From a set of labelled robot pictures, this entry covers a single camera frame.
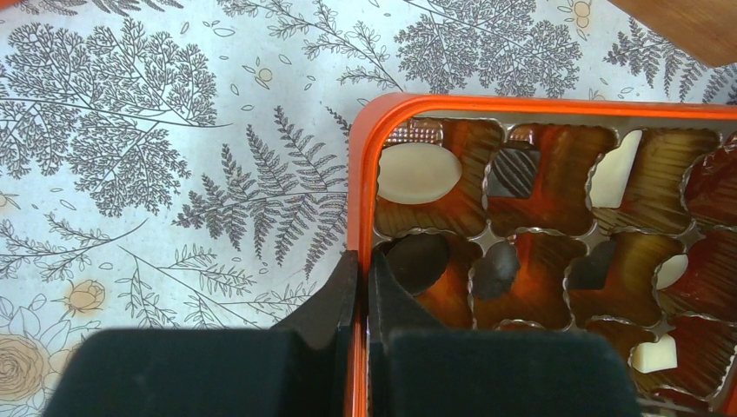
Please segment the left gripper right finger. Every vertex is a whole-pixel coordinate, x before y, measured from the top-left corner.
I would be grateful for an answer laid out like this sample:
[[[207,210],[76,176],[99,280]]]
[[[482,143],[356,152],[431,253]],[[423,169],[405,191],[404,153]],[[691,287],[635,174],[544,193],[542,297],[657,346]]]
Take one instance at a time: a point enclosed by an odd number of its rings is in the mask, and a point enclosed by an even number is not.
[[[374,416],[638,416],[626,366],[601,336],[448,328],[374,252],[368,272]]]

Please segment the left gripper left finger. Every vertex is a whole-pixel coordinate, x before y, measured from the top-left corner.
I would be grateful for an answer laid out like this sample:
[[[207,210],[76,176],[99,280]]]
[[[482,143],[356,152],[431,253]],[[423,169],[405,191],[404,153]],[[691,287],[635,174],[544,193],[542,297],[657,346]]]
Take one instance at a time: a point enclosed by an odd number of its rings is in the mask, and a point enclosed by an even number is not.
[[[359,264],[267,330],[108,329],[73,355],[48,416],[339,416]]]

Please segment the orange chocolate box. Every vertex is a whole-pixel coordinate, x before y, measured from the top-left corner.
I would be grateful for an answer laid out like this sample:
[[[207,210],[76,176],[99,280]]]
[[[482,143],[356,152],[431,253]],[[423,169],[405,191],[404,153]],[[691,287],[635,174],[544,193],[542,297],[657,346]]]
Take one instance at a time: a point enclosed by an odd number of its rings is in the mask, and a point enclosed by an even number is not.
[[[619,208],[593,208],[591,178],[623,137],[643,132]],[[405,205],[377,194],[385,148],[450,150],[461,179],[443,198]],[[541,152],[528,199],[489,197],[502,148]],[[448,328],[603,337],[622,358],[638,416],[736,413],[736,109],[392,93],[349,137],[348,245],[368,292],[374,252]],[[673,255],[688,266],[658,290]],[[352,412],[369,411],[367,336]],[[634,349],[676,340],[678,367],[642,374]]]

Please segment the white chocolate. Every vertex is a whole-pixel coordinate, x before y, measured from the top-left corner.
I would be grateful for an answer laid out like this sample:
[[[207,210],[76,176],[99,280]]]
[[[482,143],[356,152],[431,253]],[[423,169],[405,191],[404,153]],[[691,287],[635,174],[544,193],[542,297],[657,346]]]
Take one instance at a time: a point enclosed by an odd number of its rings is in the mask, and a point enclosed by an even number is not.
[[[377,194],[399,204],[430,203],[447,195],[460,181],[461,173],[459,159],[442,146],[398,144],[381,153]]]
[[[642,374],[675,369],[678,367],[676,340],[664,334],[658,341],[643,342],[633,352],[632,367]]]
[[[641,130],[627,133],[620,146],[606,153],[597,164],[589,190],[593,208],[620,207],[642,134]]]
[[[687,266],[688,257],[686,254],[673,255],[666,259],[657,271],[655,287],[662,290],[673,285],[686,272]]]

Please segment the dark chocolate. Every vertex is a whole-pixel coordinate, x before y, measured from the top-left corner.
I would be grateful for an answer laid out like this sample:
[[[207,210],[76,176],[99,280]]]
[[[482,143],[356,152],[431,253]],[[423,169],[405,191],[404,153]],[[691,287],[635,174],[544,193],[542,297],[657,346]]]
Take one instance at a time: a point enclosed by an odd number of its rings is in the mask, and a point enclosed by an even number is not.
[[[537,149],[502,148],[487,174],[489,197],[528,199],[533,192],[541,152]]]

